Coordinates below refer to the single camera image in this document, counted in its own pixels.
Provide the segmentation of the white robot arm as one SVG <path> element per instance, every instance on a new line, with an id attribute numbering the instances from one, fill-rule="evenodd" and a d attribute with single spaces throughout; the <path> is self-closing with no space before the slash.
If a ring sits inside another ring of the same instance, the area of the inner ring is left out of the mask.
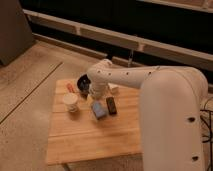
<path id="1" fill-rule="evenodd" d="M 115 68 L 108 59 L 87 70 L 89 91 L 99 99 L 109 83 L 139 90 L 144 171 L 205 171 L 200 105 L 208 82 L 196 68 Z"/>

